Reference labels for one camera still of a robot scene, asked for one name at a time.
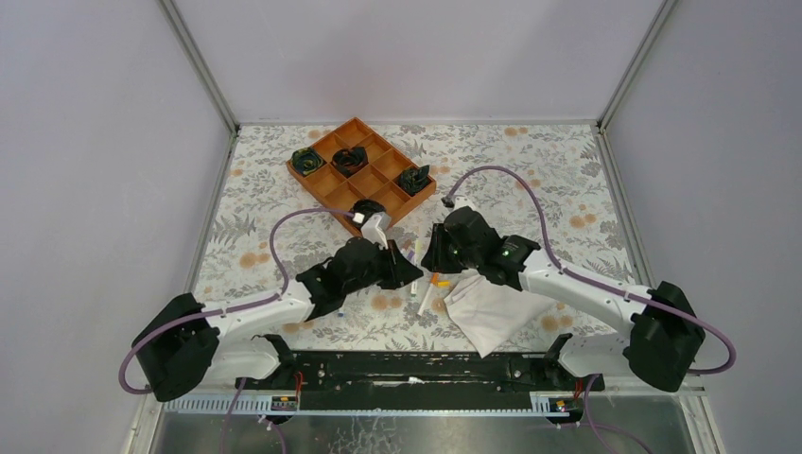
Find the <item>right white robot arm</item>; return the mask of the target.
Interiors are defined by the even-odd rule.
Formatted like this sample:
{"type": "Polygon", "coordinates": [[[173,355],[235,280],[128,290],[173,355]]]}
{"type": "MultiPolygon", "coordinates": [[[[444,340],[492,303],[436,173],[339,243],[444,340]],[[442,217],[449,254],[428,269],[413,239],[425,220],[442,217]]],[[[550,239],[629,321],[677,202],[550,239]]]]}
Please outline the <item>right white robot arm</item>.
{"type": "Polygon", "coordinates": [[[544,246],[523,236],[500,236],[467,206],[433,225],[422,265],[438,273],[475,270],[497,287],[565,303],[612,327],[612,335],[563,336],[552,345],[557,362],[574,376],[629,371],[673,393],[706,337],[678,286],[627,286],[593,271],[559,268],[544,246]]]}

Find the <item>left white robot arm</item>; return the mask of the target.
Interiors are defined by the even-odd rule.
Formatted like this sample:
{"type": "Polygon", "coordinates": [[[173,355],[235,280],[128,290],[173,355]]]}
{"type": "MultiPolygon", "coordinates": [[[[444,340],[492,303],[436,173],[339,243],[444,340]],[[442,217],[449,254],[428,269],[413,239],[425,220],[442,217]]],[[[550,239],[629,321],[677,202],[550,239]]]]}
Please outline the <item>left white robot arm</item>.
{"type": "Polygon", "coordinates": [[[393,240],[387,247],[361,237],[289,280],[281,296],[270,292],[204,311],[195,297],[173,298],[134,339],[135,357],[159,402],[199,385],[262,382],[281,388],[293,382],[295,357],[277,325],[312,321],[338,311],[346,297],[363,289],[402,288],[423,272],[393,240]]]}

